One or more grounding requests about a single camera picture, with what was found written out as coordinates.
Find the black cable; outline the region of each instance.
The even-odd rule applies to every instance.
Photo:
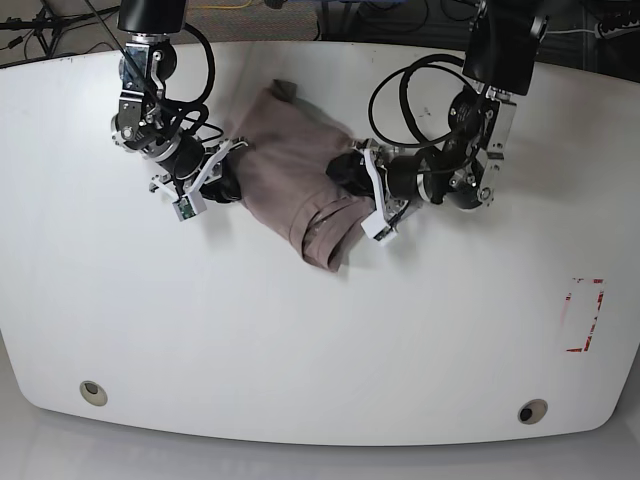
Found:
[[[24,46],[22,47],[22,56],[24,57],[25,60],[29,60],[29,57],[27,56],[27,47],[29,46],[29,40],[31,40],[34,33],[35,33],[35,30],[31,30],[27,34],[26,38],[24,39]]]
[[[364,4],[369,8],[372,8],[374,10],[378,10],[379,12],[388,12],[388,11],[396,9],[400,5],[402,5],[402,3],[400,3],[400,2],[394,2],[391,5],[389,5],[388,7],[381,7],[380,5],[378,5],[376,3],[373,3],[373,2],[364,2]]]
[[[486,99],[487,93],[489,92],[489,88],[491,87],[491,82],[493,81],[493,73],[495,70],[495,65],[496,65],[496,55],[497,55],[497,48],[498,48],[498,40],[497,40],[497,35],[496,35],[496,20],[495,20],[495,12],[493,11],[493,9],[491,8],[491,2],[489,0],[487,0],[487,12],[486,14],[488,15],[489,18],[489,57],[490,57],[490,61],[489,64],[491,65],[489,72],[489,78],[487,79],[486,83],[484,84],[484,87],[482,88],[482,92],[480,93],[480,95],[478,96],[478,100],[476,101],[476,103],[473,106],[473,111],[479,111]],[[451,139],[451,138],[455,138],[457,137],[460,132],[462,132],[465,128],[467,128],[467,126],[469,125],[469,123],[473,120],[474,116],[473,115],[469,115],[467,116],[467,118],[460,122],[456,128],[454,128],[452,131],[450,131],[449,133],[447,133],[446,135],[443,135],[441,137],[436,138],[435,140],[428,140],[428,141],[419,141],[418,143],[404,143],[404,142],[397,142],[395,140],[391,140],[389,138],[387,138],[386,136],[384,136],[382,134],[382,132],[380,132],[380,130],[378,129],[376,123],[375,123],[375,119],[373,118],[373,107],[375,105],[375,100],[378,96],[378,94],[380,93],[380,90],[382,90],[382,88],[389,83],[392,79],[394,79],[395,77],[397,77],[400,74],[406,75],[407,78],[407,85],[408,85],[408,79],[411,78],[411,75],[413,75],[413,73],[415,71],[417,71],[419,68],[422,68],[424,66],[424,58],[418,60],[417,62],[415,62],[413,65],[410,65],[408,67],[402,68],[394,73],[392,73],[391,75],[389,75],[387,78],[385,78],[382,83],[380,85],[378,85],[376,87],[376,89],[374,90],[373,94],[371,95],[371,99],[369,100],[369,109],[368,109],[368,117],[369,117],[369,125],[371,126],[371,129],[375,132],[375,134],[384,142],[390,144],[390,145],[394,145],[396,147],[402,147],[402,148],[426,148],[426,147],[433,147],[436,146],[440,143],[446,142],[447,140]]]
[[[462,3],[463,5],[467,5],[473,8],[478,8],[478,4],[480,3],[477,0],[451,0],[451,1],[456,3]]]
[[[104,17],[104,21],[105,21],[105,22],[106,22],[106,21],[108,21],[108,20],[109,20],[111,17],[113,17],[116,13],[118,13],[118,12],[116,11],[116,12],[111,12],[111,13],[109,13],[106,17]],[[80,28],[85,28],[85,27],[91,27],[91,26],[93,26],[93,25],[98,25],[99,23],[100,23],[100,22],[90,22],[90,23],[85,23],[85,24],[83,24],[83,25],[77,25],[77,26],[75,26],[75,27],[71,27],[71,28],[67,28],[67,29],[63,30],[63,31],[60,33],[60,36],[58,37],[58,45],[60,44],[60,41],[62,40],[62,38],[63,38],[67,33],[72,32],[73,30],[78,30],[78,29],[80,29]],[[109,47],[111,47],[111,50],[113,50],[113,46],[112,46],[111,44],[107,43],[107,45],[109,45]],[[85,52],[85,53],[76,54],[76,55],[86,55],[87,53],[91,53],[91,52]]]
[[[98,10],[98,13],[100,15],[104,15],[107,13],[117,13],[118,10],[120,10],[120,5],[114,5],[113,7],[108,7],[108,8],[103,8],[102,10]],[[89,12],[89,13],[75,13],[72,15],[56,15],[58,18],[73,18],[78,19],[78,18],[84,18],[84,19],[89,19],[89,18],[93,18],[93,13]]]
[[[429,20],[429,16],[431,15],[431,10],[429,9],[429,1],[428,0],[423,0],[423,1],[424,1],[425,13],[424,13],[424,18],[422,19],[422,22],[420,22],[419,24],[417,24],[417,25],[415,25],[415,26],[413,26],[411,28],[407,28],[405,30],[396,30],[394,28],[387,28],[387,27],[383,27],[381,25],[377,25],[377,24],[369,21],[360,12],[358,12],[358,18],[365,25],[368,25],[371,28],[375,28],[376,30],[380,30],[381,32],[400,33],[400,34],[417,32],[418,30],[422,29],[427,24],[427,21]]]
[[[418,127],[418,124],[416,123],[415,116],[411,112],[411,106],[409,105],[409,95],[408,95],[409,81],[411,80],[411,76],[415,72],[417,72],[418,70],[420,70],[422,68],[435,68],[436,70],[442,70],[442,71],[448,72],[451,75],[457,77],[458,80],[460,80],[467,87],[469,87],[469,88],[471,88],[473,90],[473,87],[471,87],[471,84],[467,80],[465,80],[465,78],[462,75],[460,75],[460,74],[458,74],[458,73],[454,72],[453,70],[450,70],[450,69],[448,69],[446,67],[441,67],[439,65],[433,65],[434,63],[448,63],[448,64],[453,65],[453,66],[458,67],[458,68],[462,68],[463,65],[464,65],[464,62],[459,57],[454,57],[453,55],[449,55],[449,54],[435,54],[435,55],[428,55],[428,56],[426,56],[424,58],[421,58],[420,60],[415,62],[413,65],[411,65],[403,73],[402,78],[400,80],[400,87],[399,87],[400,110],[402,111],[402,117],[404,118],[405,123],[407,124],[407,127],[409,128],[409,131],[411,132],[411,134],[414,136],[414,138],[418,142],[428,142],[429,139],[427,137],[425,137],[423,135],[423,133],[420,131],[420,128]]]
[[[204,103],[187,103],[179,100],[165,99],[161,108],[175,117],[171,125],[162,132],[165,138],[173,138],[173,136],[178,133],[182,122],[187,120],[187,115],[190,113],[197,113],[198,118],[196,120],[188,119],[193,122],[193,125],[185,131],[187,135],[195,135],[197,131],[204,126],[205,120],[209,117],[209,108],[207,108]]]
[[[3,51],[3,50],[13,50],[18,45],[20,45],[22,42],[24,42],[24,37],[25,37],[25,35],[17,36],[13,40],[11,40],[9,43],[7,43],[6,46],[0,48],[0,52]]]
[[[108,43],[108,42],[100,42],[100,43],[96,43],[93,47],[91,47],[86,52],[75,53],[74,55],[88,55],[91,52],[93,52],[96,48],[101,47],[102,45],[105,45],[105,46],[109,47],[109,50],[113,50],[114,49],[113,46],[110,43]]]
[[[209,137],[209,138],[205,138],[204,140],[200,140],[200,143],[213,142],[214,140],[219,140],[223,136],[224,136],[224,133],[221,133],[220,135],[216,135],[215,137]]]
[[[180,121],[186,120],[189,122],[192,122],[195,125],[198,126],[203,126],[203,127],[207,127],[207,128],[211,128],[212,130],[215,131],[219,131],[220,128],[216,127],[215,125],[211,125],[207,122],[202,121],[201,119],[198,120],[193,120],[191,118],[187,118],[186,115],[188,115],[189,113],[193,112],[196,108],[202,108],[204,107],[204,109],[206,109],[206,107],[204,105],[202,106],[196,106],[193,104],[193,102],[190,103],[185,103],[185,102],[180,102],[177,100],[173,100],[171,101],[174,104],[179,104],[179,105],[189,105],[190,110],[187,112],[184,111],[179,111],[176,110],[174,108],[172,108],[171,106],[169,106],[167,103],[165,103],[164,101],[160,101],[158,99],[158,96],[156,95],[155,91],[154,91],[154,87],[150,84],[150,82],[145,78],[145,76],[142,74],[142,72],[140,71],[140,68],[138,67],[138,65],[136,64],[136,62],[133,60],[133,58],[131,58],[131,55],[129,55],[124,48],[122,47],[122,45],[120,44],[120,42],[118,41],[118,39],[115,37],[115,35],[113,34],[113,32],[111,31],[111,29],[107,26],[107,24],[104,22],[104,20],[102,19],[102,17],[100,17],[100,15],[98,15],[98,12],[96,11],[95,7],[91,4],[90,0],[84,0],[84,3],[87,5],[87,7],[89,7],[89,9],[91,10],[91,12],[93,13],[93,16],[96,17],[96,20],[98,20],[98,22],[102,25],[102,28],[104,29],[105,33],[111,38],[111,40],[113,41],[113,43],[116,45],[117,49],[120,51],[120,53],[122,54],[122,56],[124,57],[125,61],[127,62],[127,64],[129,65],[129,67],[133,70],[133,73],[135,74],[135,76],[137,77],[137,79],[142,83],[144,90],[149,94],[149,96],[151,97],[151,100],[153,100],[154,103],[158,104],[160,106],[160,108],[165,111],[166,113],[172,115],[173,117],[176,117],[176,121],[178,119],[180,119]],[[208,47],[209,50],[211,49],[211,45],[208,42],[205,42]]]
[[[204,54],[207,58],[207,83],[204,87],[204,91],[202,94],[195,100],[195,103],[204,103],[207,101],[211,92],[213,91],[213,84],[216,80],[216,61],[213,56],[213,50],[211,49],[211,44],[207,41],[207,37],[205,37],[200,30],[195,28],[193,25],[188,23],[184,24],[185,31],[189,32],[193,35],[201,44],[202,48],[204,48]]]
[[[423,174],[424,175],[443,175],[445,173],[457,172],[458,170],[467,168],[471,163],[473,163],[475,159],[476,159],[475,155],[471,155],[467,157],[467,159],[464,162],[462,162],[462,164],[456,167],[445,168],[444,170],[418,170],[418,175],[423,175]]]
[[[471,5],[469,5],[468,3],[465,3],[465,2],[457,2],[457,3],[461,3],[462,5],[471,6]],[[447,9],[447,0],[440,0],[440,10],[442,10],[442,14],[445,17],[447,17],[449,20],[452,20],[454,22],[468,22],[469,20],[471,20],[475,16],[475,13],[472,13],[468,17],[455,17],[455,16],[451,15],[451,13],[449,13],[449,10]]]

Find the metal grommet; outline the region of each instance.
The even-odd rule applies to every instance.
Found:
[[[95,407],[104,407],[108,401],[104,388],[89,380],[80,384],[80,395]]]
[[[535,425],[544,418],[549,405],[544,400],[531,400],[518,411],[518,421],[524,425]]]

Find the white tabletop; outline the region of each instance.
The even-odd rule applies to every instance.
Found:
[[[357,137],[370,135],[373,88],[432,53],[214,47],[212,121],[232,130],[281,78]],[[168,94],[189,99],[205,65],[198,47],[177,50]],[[335,445],[545,436],[609,418],[640,341],[640,86],[537,66],[495,204],[425,208],[390,248],[362,241],[331,275],[240,205],[179,224],[147,191],[156,167],[111,143],[117,64],[102,54],[0,72],[0,329],[30,402],[179,433]],[[415,75],[426,132],[444,132],[459,90],[441,72]],[[395,88],[376,114],[410,140]],[[594,314],[589,351],[567,352],[584,347]],[[106,389],[106,406],[82,399],[85,380]],[[532,399],[549,412],[523,425]]]

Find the pink cloth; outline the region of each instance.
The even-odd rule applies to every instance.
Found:
[[[260,93],[236,132],[251,147],[232,152],[230,166],[253,216],[307,263],[336,272],[362,236],[360,223],[373,212],[373,201],[327,177],[327,165],[349,151],[351,139],[292,105],[292,89],[276,81]]]

